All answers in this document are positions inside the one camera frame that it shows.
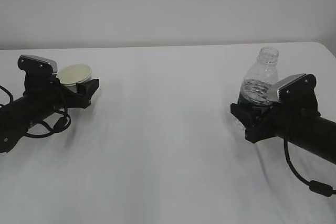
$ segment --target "clear plastic bottle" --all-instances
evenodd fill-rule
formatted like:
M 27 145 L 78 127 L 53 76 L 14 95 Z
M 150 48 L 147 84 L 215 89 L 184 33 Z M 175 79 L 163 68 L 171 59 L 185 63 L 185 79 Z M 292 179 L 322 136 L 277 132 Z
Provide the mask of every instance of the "clear plastic bottle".
M 238 104 L 261 109 L 271 104 L 267 99 L 268 88 L 278 82 L 279 51 L 273 47 L 261 49 L 257 62 L 247 71 L 240 87 Z M 238 125 L 244 126 L 236 119 Z

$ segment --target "white wall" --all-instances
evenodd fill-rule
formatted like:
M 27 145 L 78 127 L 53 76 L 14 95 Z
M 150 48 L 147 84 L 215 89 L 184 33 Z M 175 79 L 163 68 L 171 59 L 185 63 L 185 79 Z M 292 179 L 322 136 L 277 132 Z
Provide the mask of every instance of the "white wall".
M 0 0 L 0 49 L 320 41 L 335 0 Z

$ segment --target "white table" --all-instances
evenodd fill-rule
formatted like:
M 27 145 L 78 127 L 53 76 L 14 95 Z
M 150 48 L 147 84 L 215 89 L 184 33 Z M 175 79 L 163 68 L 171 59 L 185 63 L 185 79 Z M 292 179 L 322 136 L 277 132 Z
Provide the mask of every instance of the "white table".
M 334 56 L 318 43 L 268 45 L 280 51 L 280 79 L 315 74 L 319 110 L 336 121 Z M 0 51 L 0 84 L 16 98 L 21 54 L 59 69 L 87 63 L 101 81 L 69 130 L 0 155 L 0 222 L 335 223 L 336 197 L 294 177 L 282 140 L 251 144 L 230 115 L 263 46 Z M 293 145 L 290 154 L 304 177 L 336 187 L 334 165 Z

